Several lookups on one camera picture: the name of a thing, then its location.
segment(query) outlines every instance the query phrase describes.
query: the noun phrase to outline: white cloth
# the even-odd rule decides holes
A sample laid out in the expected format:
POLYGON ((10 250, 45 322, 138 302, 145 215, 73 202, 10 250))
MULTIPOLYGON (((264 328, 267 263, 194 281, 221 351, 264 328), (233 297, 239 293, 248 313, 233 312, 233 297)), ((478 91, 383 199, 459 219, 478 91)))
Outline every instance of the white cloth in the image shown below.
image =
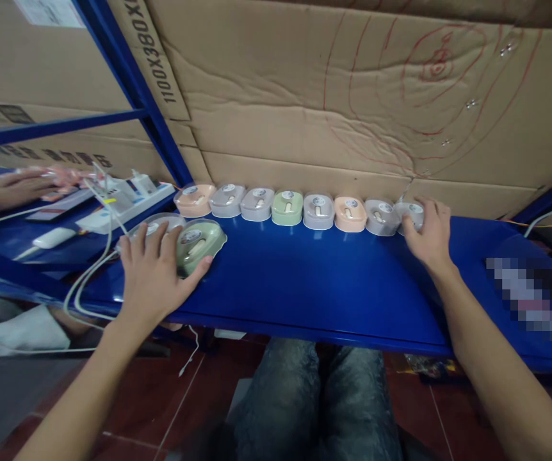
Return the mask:
MULTIPOLYGON (((26 351, 66 350, 71 341, 44 304, 0 323, 0 344, 26 351)), ((0 357, 16 355, 0 347, 0 357)))

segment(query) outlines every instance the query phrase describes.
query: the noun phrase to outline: pixelated area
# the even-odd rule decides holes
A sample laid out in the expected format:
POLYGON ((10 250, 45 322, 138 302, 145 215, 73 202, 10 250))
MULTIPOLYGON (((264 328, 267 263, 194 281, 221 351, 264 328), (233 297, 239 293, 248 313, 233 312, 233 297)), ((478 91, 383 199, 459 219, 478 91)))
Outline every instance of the pixelated area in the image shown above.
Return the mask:
POLYGON ((488 258, 485 264, 511 319, 552 341, 552 258, 488 258))

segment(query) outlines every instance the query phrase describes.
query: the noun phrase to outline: green computer mouse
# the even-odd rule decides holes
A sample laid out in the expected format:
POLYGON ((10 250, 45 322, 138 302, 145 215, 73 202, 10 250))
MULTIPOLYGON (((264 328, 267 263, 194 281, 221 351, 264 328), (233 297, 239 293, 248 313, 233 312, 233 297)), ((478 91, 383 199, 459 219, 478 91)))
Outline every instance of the green computer mouse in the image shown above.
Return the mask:
POLYGON ((225 245, 227 236, 216 221, 189 221, 178 237, 176 263, 178 275, 188 277, 205 256, 216 256, 225 245))

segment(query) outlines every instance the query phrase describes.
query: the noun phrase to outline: blue shelf frame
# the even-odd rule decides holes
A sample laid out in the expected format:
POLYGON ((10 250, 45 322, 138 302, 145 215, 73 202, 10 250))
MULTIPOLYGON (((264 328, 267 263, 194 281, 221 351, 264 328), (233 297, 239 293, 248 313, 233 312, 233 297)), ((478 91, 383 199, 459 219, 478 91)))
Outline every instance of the blue shelf frame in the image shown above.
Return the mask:
MULTIPOLYGON (((174 181, 179 185, 189 183, 192 181, 191 174, 152 96, 152 92, 144 80, 135 58, 133 58, 131 49, 111 12, 107 0, 73 0, 73 3, 133 109, 90 117, 2 128, 0 129, 0 145, 127 120, 139 120, 174 181)), ((38 268, 31 268, 26 264, 9 261, 1 255, 0 279, 32 289, 37 293, 42 293, 57 300, 64 299, 69 289, 63 282, 42 274, 38 268)))

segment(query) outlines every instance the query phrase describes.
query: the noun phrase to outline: power strip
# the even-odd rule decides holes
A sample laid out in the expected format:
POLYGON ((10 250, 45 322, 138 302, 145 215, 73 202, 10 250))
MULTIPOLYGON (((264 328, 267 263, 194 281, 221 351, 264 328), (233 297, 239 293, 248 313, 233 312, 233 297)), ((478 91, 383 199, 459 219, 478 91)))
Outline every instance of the power strip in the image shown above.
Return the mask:
MULTIPOLYGON (((125 224, 140 213, 143 213, 148 208, 156 205, 161 200, 172 196, 175 192, 171 184, 161 183, 156 192, 149 197, 139 197, 133 201, 133 206, 128 210, 120 213, 118 219, 125 224)), ((110 212, 107 209, 101 209, 96 213, 89 214, 85 218, 76 221, 76 224, 84 231, 94 232, 96 234, 107 235, 110 231, 110 212)), ((111 229, 117 229, 120 225, 116 220, 111 224, 111 229)))

